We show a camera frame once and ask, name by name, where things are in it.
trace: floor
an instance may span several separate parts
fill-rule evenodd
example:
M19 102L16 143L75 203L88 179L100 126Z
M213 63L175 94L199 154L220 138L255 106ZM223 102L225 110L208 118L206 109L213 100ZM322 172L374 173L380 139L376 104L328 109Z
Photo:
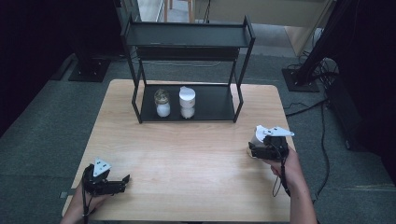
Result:
M138 0L142 21L163 21L163 0ZM168 9L168 22L188 22L188 5L185 1L173 1L173 8ZM252 54L276 57L296 57L283 26L252 24L256 34ZM313 36L318 39L320 29ZM305 50L310 51L313 41L309 41Z

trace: forearm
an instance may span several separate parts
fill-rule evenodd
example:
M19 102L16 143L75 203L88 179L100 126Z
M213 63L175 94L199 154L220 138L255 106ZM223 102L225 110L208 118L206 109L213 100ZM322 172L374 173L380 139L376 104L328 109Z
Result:
M290 187L290 200L290 224L317 223L309 188L304 180Z

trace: black shelf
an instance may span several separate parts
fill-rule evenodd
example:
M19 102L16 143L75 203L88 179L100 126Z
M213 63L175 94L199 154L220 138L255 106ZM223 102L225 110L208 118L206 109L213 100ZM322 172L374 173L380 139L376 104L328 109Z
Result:
M130 15L123 24L121 40L134 80L132 105L140 123L184 120L232 120L236 122L244 103L240 86L256 39L247 16L242 24L208 24L133 21ZM134 70L130 48L136 49L139 61L137 74ZM241 48L247 48L247 55L237 75L235 67ZM184 119L180 115L178 97L180 87L184 85L148 84L143 61L222 61L233 62L233 65L228 83L186 85L195 90L196 99L194 116L191 119ZM143 79L145 89L139 110L136 105L136 96L141 79ZM236 111L233 107L231 85L235 85L238 92L239 106ZM157 115L154 93L158 89L167 90L170 93L171 114L166 118Z
M180 114L178 93L182 86L195 90L195 114L191 119ZM157 115L154 93L158 89L169 92L171 114L166 118ZM147 85L140 117L144 121L233 120L233 96L228 85Z

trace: black stand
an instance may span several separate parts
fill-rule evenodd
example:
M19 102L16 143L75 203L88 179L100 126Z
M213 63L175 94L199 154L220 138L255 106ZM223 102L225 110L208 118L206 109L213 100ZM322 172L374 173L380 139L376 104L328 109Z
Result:
M285 78L289 91L319 92L319 88L315 80L303 85L298 85L297 72L298 70L296 69L282 69L283 78Z
M110 63L111 60L92 59L90 69L83 69L78 62L69 81L102 82Z

